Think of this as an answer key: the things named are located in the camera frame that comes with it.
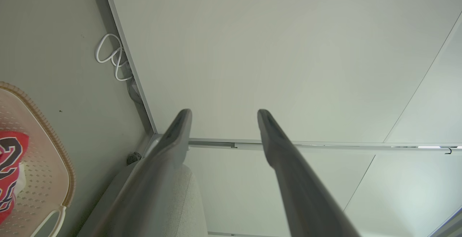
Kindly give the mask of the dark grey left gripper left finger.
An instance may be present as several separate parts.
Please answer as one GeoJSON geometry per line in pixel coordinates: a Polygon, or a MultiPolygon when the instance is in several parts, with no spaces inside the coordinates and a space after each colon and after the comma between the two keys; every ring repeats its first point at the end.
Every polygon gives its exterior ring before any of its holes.
{"type": "Polygon", "coordinates": [[[188,150],[192,111],[182,109],[153,150],[134,168],[92,237],[159,237],[174,178],[188,150]]]}

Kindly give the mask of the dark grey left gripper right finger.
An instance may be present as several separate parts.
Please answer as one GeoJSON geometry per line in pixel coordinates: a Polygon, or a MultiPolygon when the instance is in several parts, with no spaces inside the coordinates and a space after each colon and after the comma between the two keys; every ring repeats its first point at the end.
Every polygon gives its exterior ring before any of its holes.
{"type": "Polygon", "coordinates": [[[291,236],[358,237],[328,189],[267,109],[257,113],[265,157],[274,169],[291,236]]]}

